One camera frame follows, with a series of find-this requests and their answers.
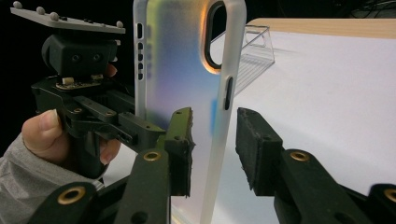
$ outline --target wooden edge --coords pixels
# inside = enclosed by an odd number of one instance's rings
[[[396,19],[258,18],[248,24],[269,26],[270,31],[279,32],[396,39]]]

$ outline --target iridescent phone case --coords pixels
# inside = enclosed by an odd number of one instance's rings
[[[221,65],[210,57],[211,22],[227,12]],[[175,223],[210,223],[233,106],[246,24],[244,0],[135,0],[136,115],[166,129],[193,111],[191,196],[172,198]]]

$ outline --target human hand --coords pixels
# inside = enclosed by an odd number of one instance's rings
[[[106,75],[114,76],[117,69],[109,65]],[[62,123],[56,110],[48,110],[32,117],[23,123],[21,134],[25,146],[37,157],[65,167],[70,155],[70,140],[68,133],[62,129]],[[120,142],[100,140],[100,160],[109,164],[118,154]]]

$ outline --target white surface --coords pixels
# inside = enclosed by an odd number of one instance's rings
[[[271,37],[276,63],[234,98],[215,224],[278,223],[273,198],[249,190],[234,150],[237,107],[261,113],[285,148],[312,153],[339,184],[363,194],[396,184],[396,40]],[[124,147],[105,179],[128,175],[133,154]]]

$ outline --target black bracket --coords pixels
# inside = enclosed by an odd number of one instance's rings
[[[281,224],[396,223],[396,186],[375,184],[368,196],[335,182],[314,155],[282,147],[256,111],[238,108],[236,152],[256,196],[274,196]]]

